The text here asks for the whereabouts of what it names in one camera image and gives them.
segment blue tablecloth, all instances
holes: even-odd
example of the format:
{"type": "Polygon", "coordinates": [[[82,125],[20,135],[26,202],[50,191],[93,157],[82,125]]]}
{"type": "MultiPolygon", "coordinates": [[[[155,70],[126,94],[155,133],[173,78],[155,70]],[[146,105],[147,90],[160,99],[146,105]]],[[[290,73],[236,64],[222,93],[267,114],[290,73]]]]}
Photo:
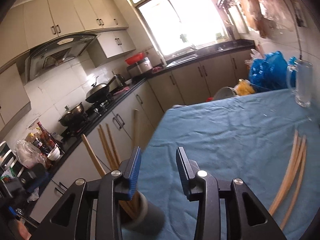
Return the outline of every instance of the blue tablecloth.
{"type": "MultiPolygon", "coordinates": [[[[268,209],[284,177],[295,129],[307,135],[303,183],[284,229],[287,239],[299,239],[320,206],[320,133],[318,109],[305,109],[289,90],[169,109],[142,156],[138,188],[166,216],[158,236],[123,230],[124,239],[193,239],[198,202],[183,194],[175,161],[182,146],[189,159],[218,179],[241,178],[268,209]]],[[[274,215],[281,223],[295,182],[274,215]]],[[[222,219],[221,239],[226,239],[222,219]]]]}

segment blue plastic bag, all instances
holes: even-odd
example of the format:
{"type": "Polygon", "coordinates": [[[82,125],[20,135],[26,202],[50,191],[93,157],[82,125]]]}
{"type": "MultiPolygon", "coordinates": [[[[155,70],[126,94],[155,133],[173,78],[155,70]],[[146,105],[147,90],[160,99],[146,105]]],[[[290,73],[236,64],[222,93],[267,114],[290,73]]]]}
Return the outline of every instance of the blue plastic bag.
{"type": "MultiPolygon", "coordinates": [[[[249,72],[249,81],[254,85],[270,90],[287,88],[288,64],[282,53],[276,51],[265,56],[265,59],[254,59],[249,72]]],[[[291,86],[295,87],[295,72],[292,73],[291,86]]]]}

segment black countertop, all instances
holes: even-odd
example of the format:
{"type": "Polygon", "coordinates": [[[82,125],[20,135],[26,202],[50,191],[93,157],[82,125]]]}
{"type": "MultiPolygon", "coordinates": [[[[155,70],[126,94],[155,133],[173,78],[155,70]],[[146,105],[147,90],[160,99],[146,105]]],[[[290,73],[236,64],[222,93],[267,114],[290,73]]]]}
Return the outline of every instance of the black countertop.
{"type": "MultiPolygon", "coordinates": [[[[248,49],[254,49],[254,41],[252,40],[244,40],[240,39],[237,40],[236,43],[233,43],[232,41],[226,41],[223,43],[218,43],[213,46],[204,48],[207,50],[215,50],[215,48],[222,48],[223,50],[217,50],[209,53],[205,53],[203,55],[199,55],[195,58],[183,61],[181,63],[175,64],[174,61],[177,60],[177,58],[174,59],[173,63],[170,63],[166,68],[163,70],[157,72],[157,73],[149,73],[140,77],[136,77],[132,79],[132,84],[129,86],[130,89],[123,94],[116,96],[114,100],[107,106],[106,110],[103,112],[103,114],[100,114],[100,116],[97,116],[94,118],[91,122],[90,125],[88,125],[81,133],[84,135],[89,135],[93,129],[108,115],[110,112],[118,106],[128,95],[130,95],[134,90],[136,90],[141,84],[143,84],[147,79],[153,78],[155,76],[159,76],[161,74],[170,72],[174,69],[183,67],[185,65],[190,65],[191,63],[213,58],[213,57],[218,57],[218,56],[223,56],[226,54],[238,52],[238,51],[243,51],[243,50],[248,50],[248,49]]],[[[186,57],[188,55],[194,54],[196,52],[190,52],[188,54],[184,54],[183,57],[186,57]]],[[[39,187],[39,196],[42,194],[44,191],[45,187],[48,185],[50,180],[53,178],[55,173],[58,171],[58,169],[63,165],[65,160],[73,153],[73,151],[78,147],[78,145],[82,142],[81,136],[77,137],[71,137],[70,139],[67,140],[67,142],[64,143],[63,149],[65,151],[65,154],[62,156],[62,158],[52,166],[49,170],[49,177],[42,183],[42,185],[39,187]]],[[[31,201],[25,208],[24,208],[24,214],[25,216],[29,216],[36,201],[31,201]]]]}

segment window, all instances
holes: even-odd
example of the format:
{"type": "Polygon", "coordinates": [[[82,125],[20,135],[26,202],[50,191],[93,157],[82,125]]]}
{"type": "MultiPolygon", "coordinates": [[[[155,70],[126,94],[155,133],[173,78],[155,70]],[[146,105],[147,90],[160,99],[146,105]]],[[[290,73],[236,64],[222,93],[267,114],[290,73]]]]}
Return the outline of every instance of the window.
{"type": "Polygon", "coordinates": [[[189,46],[216,43],[224,35],[211,0],[132,0],[161,52],[171,55],[189,46]]]}

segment gray cup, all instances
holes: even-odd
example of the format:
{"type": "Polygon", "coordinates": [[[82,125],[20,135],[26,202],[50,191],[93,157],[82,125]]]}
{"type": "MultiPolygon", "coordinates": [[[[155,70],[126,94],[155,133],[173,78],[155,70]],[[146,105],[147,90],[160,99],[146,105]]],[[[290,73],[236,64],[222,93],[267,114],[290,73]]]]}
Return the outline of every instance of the gray cup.
{"type": "Polygon", "coordinates": [[[122,226],[127,230],[144,235],[157,235],[164,225],[164,213],[149,202],[141,192],[138,193],[140,195],[140,214],[135,220],[123,222],[122,226]]]}

